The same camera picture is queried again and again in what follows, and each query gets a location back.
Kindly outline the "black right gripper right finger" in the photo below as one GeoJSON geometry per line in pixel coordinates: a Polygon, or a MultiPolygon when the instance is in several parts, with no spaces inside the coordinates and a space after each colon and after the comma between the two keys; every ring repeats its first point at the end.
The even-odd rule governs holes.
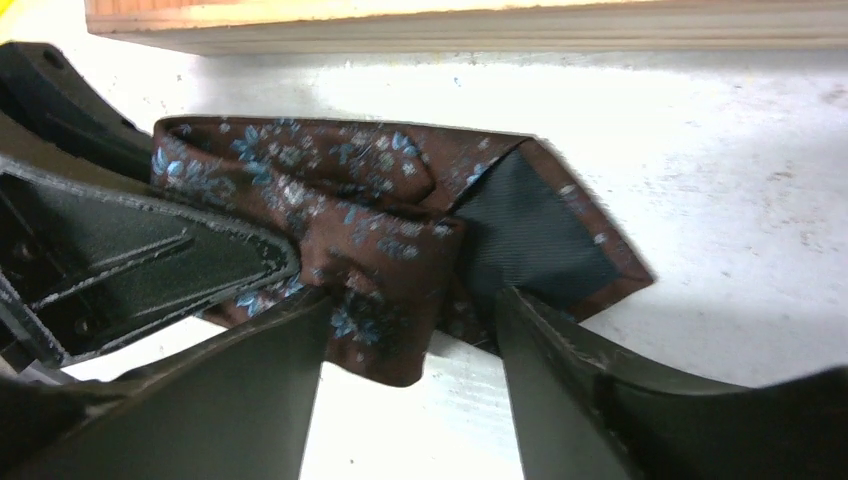
{"type": "Polygon", "coordinates": [[[495,305],[528,479],[843,479],[847,371],[751,388],[687,373],[514,288],[495,305]]]}

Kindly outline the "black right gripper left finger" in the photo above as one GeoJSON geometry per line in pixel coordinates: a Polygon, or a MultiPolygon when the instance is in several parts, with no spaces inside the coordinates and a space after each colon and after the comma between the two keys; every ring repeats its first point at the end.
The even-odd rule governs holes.
{"type": "Polygon", "coordinates": [[[1,381],[5,479],[295,479],[330,298],[306,289],[109,381],[1,381]]]}

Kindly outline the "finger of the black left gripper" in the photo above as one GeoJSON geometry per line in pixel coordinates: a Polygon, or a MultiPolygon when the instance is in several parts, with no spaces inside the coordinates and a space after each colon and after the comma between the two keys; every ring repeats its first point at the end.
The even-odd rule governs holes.
{"type": "Polygon", "coordinates": [[[1,111],[71,155],[150,180],[151,136],[105,101],[51,44],[1,45],[1,111]]]}
{"type": "Polygon", "coordinates": [[[51,368],[96,358],[299,271],[284,237],[76,158],[1,158],[1,322],[51,368]]]}

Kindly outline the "wooden compartment organizer box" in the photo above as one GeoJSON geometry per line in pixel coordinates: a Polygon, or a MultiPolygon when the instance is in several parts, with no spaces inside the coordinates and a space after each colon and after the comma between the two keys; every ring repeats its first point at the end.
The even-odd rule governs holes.
{"type": "Polygon", "coordinates": [[[843,1],[89,1],[91,34],[198,55],[843,48],[843,1]]]}

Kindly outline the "brown blue floral tie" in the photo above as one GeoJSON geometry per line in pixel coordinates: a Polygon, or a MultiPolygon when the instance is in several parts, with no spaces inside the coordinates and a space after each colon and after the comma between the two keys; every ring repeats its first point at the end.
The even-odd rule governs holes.
{"type": "Polygon", "coordinates": [[[290,280],[203,313],[231,328],[308,288],[333,301],[326,358],[409,386],[435,331],[496,352],[516,287],[583,321],[654,277],[531,136],[426,125],[214,116],[153,129],[151,180],[292,240],[290,280]]]}

